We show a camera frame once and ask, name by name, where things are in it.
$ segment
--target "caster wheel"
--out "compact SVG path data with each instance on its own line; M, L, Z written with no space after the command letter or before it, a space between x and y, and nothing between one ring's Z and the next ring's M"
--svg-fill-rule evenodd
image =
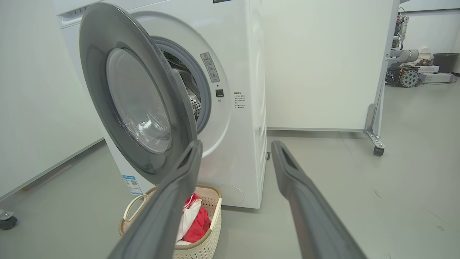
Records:
M385 150L382 148L374 147L374 155L381 156Z
M0 229L10 230L16 225L16 223L17 218L13 216L7 220L0 220Z

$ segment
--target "door glass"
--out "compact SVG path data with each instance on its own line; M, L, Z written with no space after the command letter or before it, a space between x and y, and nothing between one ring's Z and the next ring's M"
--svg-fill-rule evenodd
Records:
M164 152L170 124L155 82L130 52L115 48L107 58L110 94L128 133L145 149Z

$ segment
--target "basket handle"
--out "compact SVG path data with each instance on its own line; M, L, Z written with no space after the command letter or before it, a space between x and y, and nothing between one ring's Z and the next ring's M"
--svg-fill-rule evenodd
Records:
M137 196L136 198L134 198L129 204L128 204L128 207L126 207L126 210L125 210L125 214L123 214L123 219L126 221L126 222L130 222L136 215L137 213L141 210L142 206L144 206L145 204L145 201L147 200L146 198L146 194L143 194L143 195L139 195ZM144 199L144 201L142 202L142 204L139 206L139 208L136 210L136 212L128 219L128 214L129 214L129 211L131 210L132 206L134 205L134 203L138 200L140 200L141 198Z
M216 211L213 215L213 219L211 221L211 226L209 227L210 230L214 230L214 226L216 225L216 222L219 218L219 214L220 214L220 208L222 206L222 198L219 198L218 202L217 202L217 205L216 205Z

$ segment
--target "white washing machine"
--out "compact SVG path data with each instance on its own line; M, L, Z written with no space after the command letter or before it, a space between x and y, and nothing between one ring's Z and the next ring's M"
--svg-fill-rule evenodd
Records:
M133 194L151 189L198 138L198 183L217 188L224 205L260 207L267 159L260 5L55 1L74 66Z

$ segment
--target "beige laundry basket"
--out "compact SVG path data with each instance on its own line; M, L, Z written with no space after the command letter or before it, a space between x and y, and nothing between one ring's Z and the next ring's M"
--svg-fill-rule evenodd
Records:
M142 209L145 202L152 197L155 190L156 187L131 201L126 208L123 219L120 221L120 224L118 224L118 232L120 233L120 236L123 236L125 231L128 230L132 222L136 219L137 213ZM218 190L207 186L198 185L195 189L195 193L200 197L200 199L202 199L201 207L207 210L209 218L211 219L211 227L197 242L189 245L176 245L172 256L174 259L211 259L216 251L222 222L222 217L220 215L222 197ZM131 218L128 218L127 216L129 214L129 210L133 204L140 199L144 199L141 206L136 210Z

